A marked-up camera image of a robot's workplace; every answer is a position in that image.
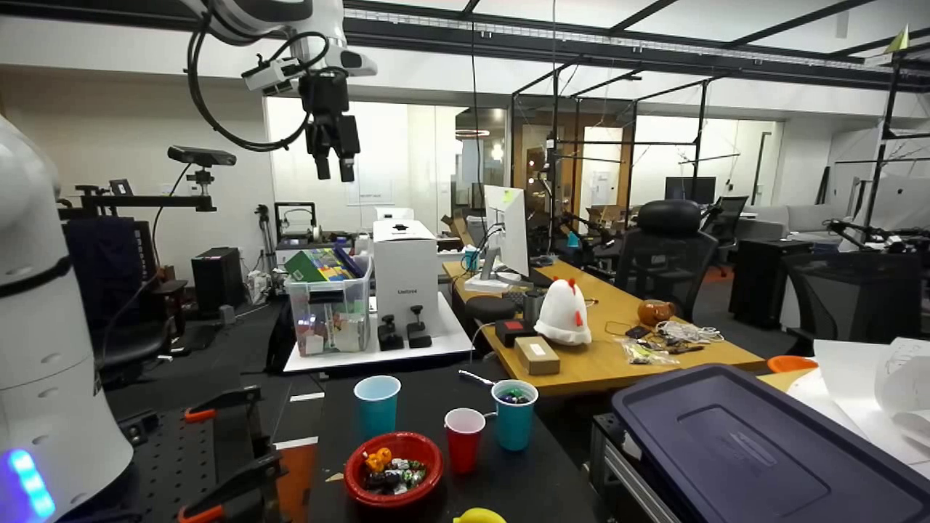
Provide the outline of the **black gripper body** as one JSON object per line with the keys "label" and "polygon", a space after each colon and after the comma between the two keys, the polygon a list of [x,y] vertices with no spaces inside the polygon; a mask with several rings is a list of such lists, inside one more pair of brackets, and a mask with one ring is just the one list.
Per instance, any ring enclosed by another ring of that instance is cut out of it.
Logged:
{"label": "black gripper body", "polygon": [[310,154],[353,157],[361,151],[356,120],[348,115],[343,72],[307,72],[300,78],[303,112],[310,117],[304,142]]}

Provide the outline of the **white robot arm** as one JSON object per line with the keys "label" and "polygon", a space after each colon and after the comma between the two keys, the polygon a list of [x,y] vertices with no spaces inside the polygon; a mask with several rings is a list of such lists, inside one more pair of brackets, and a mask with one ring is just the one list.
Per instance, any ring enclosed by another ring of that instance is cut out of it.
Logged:
{"label": "white robot arm", "polygon": [[[343,29],[343,0],[182,0],[197,26],[186,45],[186,88],[192,104],[205,126],[246,151],[278,151],[304,139],[320,180],[353,180],[353,157],[361,154],[356,120],[348,115],[348,78],[374,77],[377,68],[351,51]],[[249,48],[278,38],[269,55],[255,58],[240,72],[246,91],[260,97],[295,93],[303,103],[303,126],[278,139],[243,139],[223,129],[201,91],[201,54],[205,38],[230,48]]]}

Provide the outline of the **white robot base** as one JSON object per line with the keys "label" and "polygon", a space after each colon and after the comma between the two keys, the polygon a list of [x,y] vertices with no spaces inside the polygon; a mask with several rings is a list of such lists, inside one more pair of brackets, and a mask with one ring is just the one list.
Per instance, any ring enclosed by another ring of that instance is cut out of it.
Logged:
{"label": "white robot base", "polygon": [[3,523],[57,523],[133,459],[95,380],[54,184],[37,145],[0,120]]}

